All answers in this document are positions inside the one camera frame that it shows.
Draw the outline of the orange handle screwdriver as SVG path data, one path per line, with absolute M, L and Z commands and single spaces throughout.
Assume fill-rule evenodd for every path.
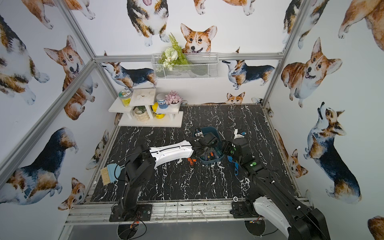
M 197 161 L 196 159 L 192 159 L 192 158 L 188 158 L 187 160 L 188 160 L 188 162 L 189 162 L 189 164 L 190 164 L 191 166 L 194 166 L 194 165 L 195 165 L 195 162 Z

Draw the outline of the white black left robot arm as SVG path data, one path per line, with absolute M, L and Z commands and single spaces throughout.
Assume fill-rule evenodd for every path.
M 197 160 L 213 152 L 214 148 L 221 147 L 222 141 L 213 133 L 198 133 L 195 137 L 163 147 L 141 145 L 126 158 L 125 188 L 113 213 L 123 215 L 137 209 L 141 188 L 151 179 L 157 167 L 178 159 Z

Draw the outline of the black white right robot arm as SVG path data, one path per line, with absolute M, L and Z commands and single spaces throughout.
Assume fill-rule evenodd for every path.
M 223 153 L 233 158 L 256 185 L 253 201 L 257 214 L 267 218 L 289 240 L 329 240 L 325 216 L 295 198 L 276 180 L 273 171 L 251 154 L 245 138 L 223 141 Z

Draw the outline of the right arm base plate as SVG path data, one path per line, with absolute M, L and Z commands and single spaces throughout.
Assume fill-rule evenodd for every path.
M 232 209 L 230 210 L 230 214 L 233 215 L 235 219 L 257 219 L 260 216 L 258 213 L 256 213 L 254 207 L 251 205 L 251 202 L 248 200 L 232 202 Z

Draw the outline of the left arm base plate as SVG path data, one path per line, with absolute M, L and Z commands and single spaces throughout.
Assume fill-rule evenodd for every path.
M 109 222 L 129 222 L 141 220 L 143 222 L 151 219 L 153 205 L 139 204 L 133 209 L 124 210 L 120 205 L 112 206 Z

